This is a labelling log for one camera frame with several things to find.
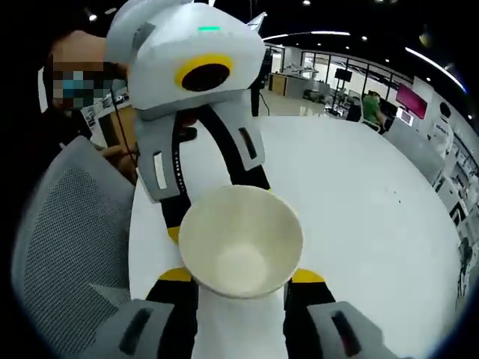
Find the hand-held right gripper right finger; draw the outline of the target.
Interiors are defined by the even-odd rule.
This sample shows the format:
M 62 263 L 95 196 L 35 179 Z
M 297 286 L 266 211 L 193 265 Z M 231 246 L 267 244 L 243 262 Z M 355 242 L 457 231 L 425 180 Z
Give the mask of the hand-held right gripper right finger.
M 285 286 L 283 333 L 289 358 L 387 358 L 382 331 L 323 277 L 297 269 Z

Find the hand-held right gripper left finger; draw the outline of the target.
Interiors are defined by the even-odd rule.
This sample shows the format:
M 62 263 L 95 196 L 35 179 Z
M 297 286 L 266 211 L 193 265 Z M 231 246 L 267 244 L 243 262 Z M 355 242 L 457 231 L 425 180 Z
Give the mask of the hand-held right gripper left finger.
M 145 300 L 131 300 L 100 327 L 101 358 L 191 358 L 199 288 L 184 267 L 160 275 Z

